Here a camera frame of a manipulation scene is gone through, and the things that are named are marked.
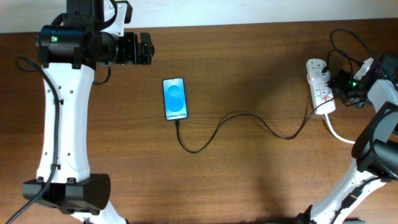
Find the blue Samsung Galaxy smartphone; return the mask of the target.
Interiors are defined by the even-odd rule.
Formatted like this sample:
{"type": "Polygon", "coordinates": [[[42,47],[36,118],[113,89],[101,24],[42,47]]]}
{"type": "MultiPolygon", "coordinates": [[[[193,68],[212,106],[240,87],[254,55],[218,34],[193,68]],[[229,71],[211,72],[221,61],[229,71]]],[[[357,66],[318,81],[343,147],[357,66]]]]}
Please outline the blue Samsung Galaxy smartphone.
{"type": "Polygon", "coordinates": [[[186,119],[188,110],[183,78],[166,79],[162,86],[166,120],[186,119]]]}

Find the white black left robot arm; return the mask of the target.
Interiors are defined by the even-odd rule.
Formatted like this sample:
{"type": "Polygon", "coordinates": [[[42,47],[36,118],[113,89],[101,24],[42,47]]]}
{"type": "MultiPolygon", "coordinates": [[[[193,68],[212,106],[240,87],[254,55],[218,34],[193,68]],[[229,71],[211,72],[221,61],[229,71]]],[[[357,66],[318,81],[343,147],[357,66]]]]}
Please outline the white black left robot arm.
{"type": "Polygon", "coordinates": [[[110,201],[108,174],[90,171],[86,149],[88,101],[97,85],[97,65],[148,65],[155,53],[151,37],[126,32],[128,1],[68,1],[67,10],[37,36],[39,60],[33,69],[44,79],[44,144],[34,179],[23,196],[56,208],[83,223],[126,223],[110,201]]]}

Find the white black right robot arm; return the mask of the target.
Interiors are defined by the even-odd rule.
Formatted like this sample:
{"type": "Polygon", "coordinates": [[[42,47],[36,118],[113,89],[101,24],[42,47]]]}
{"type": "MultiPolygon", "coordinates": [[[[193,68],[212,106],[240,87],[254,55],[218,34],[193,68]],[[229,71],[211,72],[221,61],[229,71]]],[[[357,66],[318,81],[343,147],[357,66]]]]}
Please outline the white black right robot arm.
{"type": "Polygon", "coordinates": [[[396,180],[397,143],[389,137],[397,126],[397,90],[392,82],[379,78],[370,95],[376,115],[357,138],[347,173],[321,202],[298,214],[294,223],[344,223],[367,196],[396,180]]]}

